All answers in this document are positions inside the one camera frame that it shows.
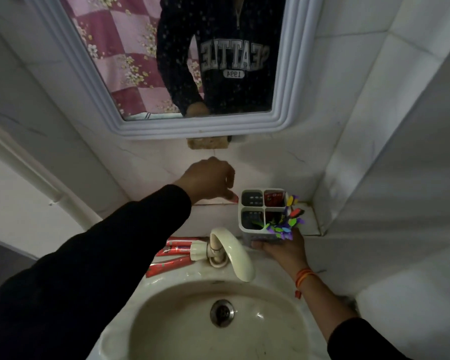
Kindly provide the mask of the white wall pipe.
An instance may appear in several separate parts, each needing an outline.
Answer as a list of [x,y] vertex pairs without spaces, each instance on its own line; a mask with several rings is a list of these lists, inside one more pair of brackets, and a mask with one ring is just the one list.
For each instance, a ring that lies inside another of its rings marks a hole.
[[0,161],[47,197],[50,206],[60,207],[83,230],[88,230],[102,221],[100,215],[75,195],[72,190],[48,171],[1,127]]

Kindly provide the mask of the cream curved faucet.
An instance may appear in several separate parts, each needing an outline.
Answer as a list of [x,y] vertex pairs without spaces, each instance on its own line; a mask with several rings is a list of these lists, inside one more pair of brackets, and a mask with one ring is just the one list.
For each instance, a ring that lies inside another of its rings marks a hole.
[[196,240],[190,246],[192,261],[208,261],[214,268],[231,264],[236,277],[251,283],[256,277],[255,267],[244,246],[226,228],[212,229],[207,241]]

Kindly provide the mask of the brown block under mirror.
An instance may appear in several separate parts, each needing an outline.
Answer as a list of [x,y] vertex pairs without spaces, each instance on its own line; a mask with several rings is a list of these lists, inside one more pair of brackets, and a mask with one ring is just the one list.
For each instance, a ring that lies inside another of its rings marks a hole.
[[220,150],[227,149],[231,137],[205,137],[205,138],[187,138],[187,146],[191,150]]

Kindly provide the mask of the white framed wall mirror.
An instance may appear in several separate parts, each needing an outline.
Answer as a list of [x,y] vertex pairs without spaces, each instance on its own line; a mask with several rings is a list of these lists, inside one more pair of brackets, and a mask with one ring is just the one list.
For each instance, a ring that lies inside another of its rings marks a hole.
[[25,0],[109,130],[275,133],[298,116],[323,0]]

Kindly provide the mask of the person's left forearm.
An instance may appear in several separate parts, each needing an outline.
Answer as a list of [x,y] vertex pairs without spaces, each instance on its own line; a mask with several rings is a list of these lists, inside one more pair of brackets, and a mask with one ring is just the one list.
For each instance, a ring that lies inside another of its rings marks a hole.
[[126,203],[0,285],[0,360],[86,360],[191,214],[181,187]]

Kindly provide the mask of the white four-compartment toothbrush holder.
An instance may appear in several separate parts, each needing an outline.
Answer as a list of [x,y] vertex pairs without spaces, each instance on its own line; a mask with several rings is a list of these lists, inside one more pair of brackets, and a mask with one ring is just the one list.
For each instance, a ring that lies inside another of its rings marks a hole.
[[252,246],[252,241],[277,242],[281,240],[264,229],[265,209],[269,208],[264,205],[264,191],[266,190],[285,191],[286,198],[288,195],[292,195],[280,188],[250,188],[242,191],[238,201],[238,224],[243,243],[248,247]]

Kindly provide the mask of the person's right forearm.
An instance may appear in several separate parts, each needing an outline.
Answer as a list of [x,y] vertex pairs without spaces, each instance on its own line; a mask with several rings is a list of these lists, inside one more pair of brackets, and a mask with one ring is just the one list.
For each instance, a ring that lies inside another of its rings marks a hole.
[[411,360],[360,318],[311,269],[295,280],[326,343],[331,360]]

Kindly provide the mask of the red packet in holder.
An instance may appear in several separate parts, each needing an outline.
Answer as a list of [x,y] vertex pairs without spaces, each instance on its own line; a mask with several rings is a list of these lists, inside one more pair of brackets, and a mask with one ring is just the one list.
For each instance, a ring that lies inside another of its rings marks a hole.
[[264,191],[263,200],[266,207],[285,207],[286,192],[283,190],[269,189]]

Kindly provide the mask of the person's right hand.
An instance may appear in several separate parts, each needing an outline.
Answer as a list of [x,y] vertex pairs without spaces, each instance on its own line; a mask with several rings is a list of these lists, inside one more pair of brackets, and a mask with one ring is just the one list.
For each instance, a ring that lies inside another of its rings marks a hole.
[[296,280],[303,270],[310,270],[308,264],[305,240],[298,228],[293,229],[292,240],[280,240],[271,242],[270,255],[282,267],[292,280]]

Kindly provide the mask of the person's left hand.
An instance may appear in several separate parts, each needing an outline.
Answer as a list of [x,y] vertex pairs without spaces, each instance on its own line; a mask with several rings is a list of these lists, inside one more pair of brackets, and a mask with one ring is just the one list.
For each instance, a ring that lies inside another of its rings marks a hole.
[[201,200],[222,198],[225,166],[231,165],[214,156],[200,160],[193,163],[173,185],[188,195],[192,205]]

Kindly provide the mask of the metal sink drain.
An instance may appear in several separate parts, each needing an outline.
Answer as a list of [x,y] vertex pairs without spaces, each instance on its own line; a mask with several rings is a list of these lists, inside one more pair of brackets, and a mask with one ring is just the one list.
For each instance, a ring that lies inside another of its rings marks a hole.
[[213,303],[210,309],[210,321],[217,328],[228,327],[235,315],[235,309],[227,299],[220,299]]

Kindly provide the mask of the cream wash basin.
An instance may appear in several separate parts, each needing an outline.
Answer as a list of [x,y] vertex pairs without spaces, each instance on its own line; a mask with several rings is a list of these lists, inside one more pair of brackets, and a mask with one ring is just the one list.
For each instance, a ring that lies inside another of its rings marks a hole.
[[[250,283],[231,264],[207,261],[143,278],[100,335],[101,360],[330,360],[326,341],[279,264],[246,248],[255,267]],[[235,314],[226,328],[210,320],[226,299]]]

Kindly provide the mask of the large red toothpaste tube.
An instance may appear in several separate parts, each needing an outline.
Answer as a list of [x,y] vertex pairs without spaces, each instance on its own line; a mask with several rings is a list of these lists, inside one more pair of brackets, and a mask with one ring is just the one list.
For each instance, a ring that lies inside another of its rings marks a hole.
[[145,277],[151,278],[193,264],[190,256],[180,256],[174,259],[153,262],[150,264]]

